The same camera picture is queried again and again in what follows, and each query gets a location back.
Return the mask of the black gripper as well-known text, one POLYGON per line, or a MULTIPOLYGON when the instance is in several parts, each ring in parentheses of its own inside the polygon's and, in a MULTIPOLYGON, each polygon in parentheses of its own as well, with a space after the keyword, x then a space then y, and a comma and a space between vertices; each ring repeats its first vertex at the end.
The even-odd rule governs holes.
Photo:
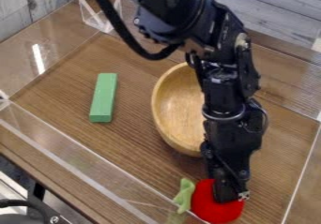
POLYGON ((214 179, 213 196, 218 203, 251 198, 252 154, 261 149, 268 114, 259 104, 248 104, 243 115, 227 120, 208 119, 201 154, 214 179))

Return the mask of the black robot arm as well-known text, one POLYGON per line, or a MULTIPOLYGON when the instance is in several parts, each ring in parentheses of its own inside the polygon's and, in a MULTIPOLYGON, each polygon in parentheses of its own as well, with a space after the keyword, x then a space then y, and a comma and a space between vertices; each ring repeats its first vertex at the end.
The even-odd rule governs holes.
POLYGON ((133 0, 136 26, 153 41, 186 53, 204 93, 210 194, 220 203, 251 197, 252 154, 261 149, 268 114, 253 98, 261 75, 252 59, 252 38, 231 8, 216 0, 133 0))

